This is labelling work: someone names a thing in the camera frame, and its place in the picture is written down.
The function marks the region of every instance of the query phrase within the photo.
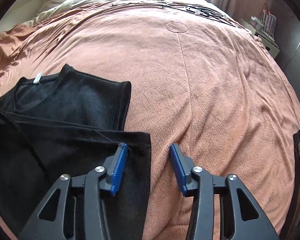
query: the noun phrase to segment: black cloth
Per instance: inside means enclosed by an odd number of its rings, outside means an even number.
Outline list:
[[[40,84],[21,79],[16,88],[0,98],[0,106],[22,131],[22,134],[16,132],[0,119],[0,215],[18,236],[61,174],[73,177],[88,173],[102,165],[106,157],[114,155],[118,144],[124,142],[129,147],[127,165],[116,196],[105,198],[106,218],[111,239],[140,240],[150,190],[150,135],[113,130],[114,127],[123,129],[130,102],[130,83],[109,82],[65,67],[61,71],[65,70],[65,74],[54,75],[54,82],[47,81],[51,85],[45,86],[46,79],[40,80],[43,86],[39,92],[35,88]],[[60,75],[63,78],[55,82]],[[93,78],[89,85],[85,84],[86,77]],[[23,135],[42,161],[50,182],[45,180],[27,145],[21,143]]]
[[[123,131],[130,103],[131,83],[113,82],[79,72],[65,64],[60,73],[21,78],[0,97],[6,112]]]
[[[286,221],[282,226],[282,229],[279,234],[279,238],[281,240],[286,239],[288,236],[291,223],[294,217],[294,214],[297,209],[297,202],[298,202],[298,193],[299,193],[299,188],[300,188],[300,155],[298,151],[298,145],[300,143],[300,130],[293,135],[293,145],[294,145],[294,159],[295,159],[295,164],[294,164],[294,171],[295,171],[295,176],[294,176],[294,189],[293,189],[293,194],[292,194],[292,199],[291,199],[291,204],[287,213]]]

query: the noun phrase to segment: metal screw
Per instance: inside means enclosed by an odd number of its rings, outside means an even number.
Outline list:
[[[237,175],[234,175],[234,174],[230,174],[228,176],[229,180],[236,180],[237,179]]]
[[[69,175],[69,174],[62,174],[62,175],[60,176],[60,179],[63,180],[63,181],[68,180],[69,178],[70,178],[70,175]]]
[[[200,166],[194,166],[194,167],[192,168],[192,170],[193,170],[194,172],[200,173],[201,171],[203,171],[203,168],[201,168]]]
[[[105,168],[104,166],[98,166],[94,169],[96,172],[104,172],[105,171]]]

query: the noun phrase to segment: black mesh fabric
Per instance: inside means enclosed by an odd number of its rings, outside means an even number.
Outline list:
[[[65,64],[60,73],[21,78],[0,97],[0,108],[26,116],[91,125],[99,129],[124,128],[131,83],[113,82],[79,72]]]
[[[91,79],[89,85],[85,84],[87,79]],[[69,87],[66,80],[74,87]],[[149,134],[119,131],[123,129],[130,102],[130,83],[106,81],[66,65],[59,75],[43,79],[41,84],[43,86],[36,91],[34,88],[39,88],[40,84],[34,85],[32,81],[21,79],[16,88],[0,98],[0,106],[11,111],[6,114],[22,131],[18,133],[7,121],[0,119],[1,217],[18,236],[35,207],[61,174],[68,173],[74,177],[88,173],[102,165],[106,157],[114,155],[118,144],[124,142],[129,147],[127,165],[116,196],[104,200],[106,218],[111,239],[140,240],[150,190],[151,143]],[[16,105],[13,94],[18,98]],[[91,97],[96,106],[90,102]],[[89,107],[97,114],[78,113],[88,112]],[[22,136],[29,139],[50,182],[45,180],[28,146],[22,143]]]

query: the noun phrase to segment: clothing label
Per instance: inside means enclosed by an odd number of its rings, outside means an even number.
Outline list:
[[[35,79],[33,81],[34,84],[39,84],[42,73],[43,73],[43,71],[41,71],[40,73],[37,74],[37,76],[35,77]]]

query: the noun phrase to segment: black cable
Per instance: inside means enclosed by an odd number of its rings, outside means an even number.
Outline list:
[[[22,133],[22,130],[17,125],[17,123],[15,121],[13,121],[10,117],[8,117],[7,114],[1,108],[0,108],[0,119],[2,119],[6,124],[8,124],[12,129],[14,129],[20,135],[20,138],[23,140],[23,143],[28,148],[28,150],[30,151],[32,157],[36,160],[37,164],[39,165],[40,169],[42,170],[45,179],[48,182],[51,182],[46,168],[44,167],[42,161],[40,160],[40,158],[37,155],[36,151],[32,147],[28,137]]]
[[[200,14],[199,16],[204,17],[206,19],[210,19],[212,21],[216,21],[216,22],[220,22],[223,24],[227,24],[229,26],[232,27],[237,27],[240,28],[240,25],[238,25],[235,21],[225,18],[225,15],[221,14],[220,12],[203,6],[203,5],[198,5],[198,4],[186,4],[186,3],[172,3],[172,4],[167,4],[167,5],[162,5],[162,4],[157,4],[157,3],[123,3],[123,4],[112,4],[111,6],[118,6],[118,5],[139,5],[139,6],[145,6],[145,5],[150,5],[150,6],[158,6],[161,8],[172,8],[172,9],[176,9],[179,11],[183,11],[183,12],[187,12],[187,13],[191,13],[191,14],[195,14],[195,12],[189,10],[189,9],[185,9],[182,10],[180,8],[176,8],[176,7],[189,7],[192,8],[194,10],[199,10]]]

